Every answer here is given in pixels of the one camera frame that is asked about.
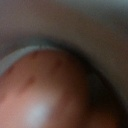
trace skin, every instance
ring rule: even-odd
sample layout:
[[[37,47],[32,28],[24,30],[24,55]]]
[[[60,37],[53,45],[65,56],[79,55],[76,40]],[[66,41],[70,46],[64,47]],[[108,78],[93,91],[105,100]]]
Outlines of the skin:
[[[53,39],[56,38],[58,40],[66,40],[67,42],[72,42],[73,45],[76,45],[78,48],[81,48],[81,50],[86,51],[86,54],[90,57],[91,61],[95,63],[97,68],[99,68],[99,70],[101,70],[101,72],[103,72],[103,74],[110,81],[112,81],[112,83],[115,86],[119,87],[119,91],[121,90],[120,93],[123,92],[125,94],[125,97],[123,96],[123,94],[122,94],[122,97],[124,101],[127,101],[128,58],[126,54],[128,53],[127,52],[128,44],[126,43],[127,41],[125,41],[123,37],[119,35],[119,33],[116,33],[112,30],[109,30],[108,28],[105,28],[99,25],[98,23],[93,22],[92,20],[89,19],[89,17],[85,15],[82,15],[76,11],[72,11],[67,7],[63,7],[59,4],[56,4],[54,1],[45,1],[45,0],[33,0],[31,2],[27,0],[0,1],[0,24],[1,24],[0,25],[0,32],[1,32],[0,46],[1,47],[3,47],[4,45],[13,43],[13,40],[15,40],[16,38],[29,37],[29,36],[38,35],[38,34],[43,36],[48,36]],[[41,58],[41,56],[39,57],[39,60],[45,62],[49,54],[47,55],[43,54],[43,57],[45,56],[43,59]],[[55,55],[53,53],[50,56],[52,56],[51,58],[54,58],[55,60],[56,58],[58,58],[58,55]],[[30,59],[28,58],[26,57],[26,59],[23,59],[16,64],[15,74],[13,74],[12,72],[13,68],[8,70],[8,72],[12,72],[12,75],[10,75],[11,76],[10,79],[7,77],[7,74],[8,74],[7,72],[0,79],[0,82],[2,83],[1,85],[4,85],[1,87],[1,90],[2,90],[1,103],[0,103],[1,104],[0,114],[2,115],[0,117],[1,127],[4,127],[4,128],[28,127],[27,125],[29,124],[25,124],[22,117],[25,115],[24,113],[26,113],[26,111],[28,110],[27,108],[29,108],[33,104],[40,103],[40,100],[42,102],[45,102],[45,104],[48,105],[48,108],[50,107],[49,110],[53,110],[54,108],[58,108],[57,106],[59,106],[57,104],[59,102],[58,99],[60,98],[60,95],[63,92],[62,91],[63,86],[66,87],[67,85],[66,80],[64,80],[63,77],[60,75],[58,75],[59,78],[55,76],[56,81],[51,81],[51,83],[57,82],[58,85],[61,86],[60,83],[62,83],[63,81],[63,86],[61,88],[55,84],[57,86],[56,87],[57,90],[54,90],[53,89],[54,84],[49,83],[50,81],[48,79],[50,79],[50,77],[47,78],[44,72],[44,70],[46,71],[46,73],[50,70],[46,65],[48,65],[51,62],[49,63],[47,62],[46,65],[44,66],[47,68],[46,69],[44,68],[41,71],[38,63],[34,62],[35,67],[37,68],[37,70],[34,70],[34,68],[29,66]],[[79,67],[77,64],[74,64],[71,61],[65,62],[65,64],[69,64],[70,67],[74,65],[74,69],[73,69],[74,71],[76,70],[76,67],[77,68]],[[35,82],[35,76],[33,75],[31,76],[30,75],[31,72],[33,72],[34,74],[37,74],[37,76],[40,76],[40,74],[41,75],[44,74],[43,76],[47,78],[45,79],[45,83],[48,87],[43,88],[41,87],[42,84],[38,84],[39,87],[32,86],[32,87],[28,87],[28,89],[22,88],[20,91],[20,94],[23,94],[23,95],[19,97],[18,90],[20,89],[20,87],[24,85],[24,84],[22,85],[23,82],[27,81],[26,83],[28,85],[31,85],[33,82]],[[73,71],[72,72],[67,71],[65,73],[65,76],[67,76],[67,74],[69,73],[72,73],[71,75],[73,77],[70,83],[73,83],[74,81],[72,80],[76,78],[76,73],[73,73]],[[43,81],[40,78],[36,82],[42,83]],[[80,85],[78,84],[79,82],[85,83],[87,81],[85,81],[84,79],[82,80],[80,79],[79,81],[76,80],[74,82],[74,83],[77,83],[76,90],[79,88],[78,87],[78,85]],[[49,123],[47,123],[48,121],[45,120],[44,122],[46,123],[41,124],[43,126],[39,126],[39,127],[46,127],[46,128],[50,128],[50,127],[62,128],[62,126],[64,128],[68,128],[68,127],[74,128],[74,126],[78,127],[78,125],[80,124],[79,122],[81,122],[79,120],[79,117],[83,116],[81,115],[82,113],[84,113],[84,116],[83,118],[81,117],[81,119],[84,120],[83,122],[85,123],[81,123],[81,124],[84,124],[84,126],[88,124],[88,127],[93,128],[94,127],[93,124],[95,124],[97,127],[98,126],[100,127],[101,122],[109,122],[108,124],[110,124],[109,126],[110,128],[117,127],[116,126],[117,123],[115,123],[117,120],[115,119],[114,114],[112,116],[113,118],[112,120],[109,120],[108,119],[109,117],[107,117],[106,114],[103,114],[103,113],[106,113],[106,110],[103,110],[103,112],[99,112],[99,111],[97,112],[97,110],[95,110],[96,112],[88,114],[87,108],[85,107],[85,106],[88,106],[88,101],[86,101],[86,99],[88,99],[87,88],[83,89],[84,91],[86,91],[86,93],[80,93],[82,95],[78,96],[77,98],[74,96],[77,94],[76,90],[74,90],[73,92],[72,97],[74,98],[73,98],[72,104],[77,104],[75,105],[76,108],[74,108],[75,112],[77,112],[77,110],[80,110],[80,112],[78,111],[78,113],[76,114],[77,116],[75,117],[68,116],[68,114],[70,113],[69,111],[71,109],[70,108],[71,106],[69,105],[69,107],[67,107],[67,110],[65,110],[66,111],[64,113],[65,115],[62,116],[64,119],[59,118],[59,115],[56,119],[53,114],[53,117],[51,116],[52,118]],[[42,100],[43,97],[45,98],[51,97],[53,98],[53,100]],[[13,113],[14,111],[18,114],[19,118],[15,116],[15,114]],[[68,118],[71,118],[72,120],[76,120],[75,121],[76,124],[74,124],[72,121],[69,122]]]

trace finger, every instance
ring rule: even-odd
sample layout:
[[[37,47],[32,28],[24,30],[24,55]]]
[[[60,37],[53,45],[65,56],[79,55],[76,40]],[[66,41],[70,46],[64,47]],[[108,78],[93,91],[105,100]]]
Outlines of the finger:
[[[5,95],[0,103],[1,128],[77,128],[86,115],[86,71],[69,54],[29,54],[0,82]]]

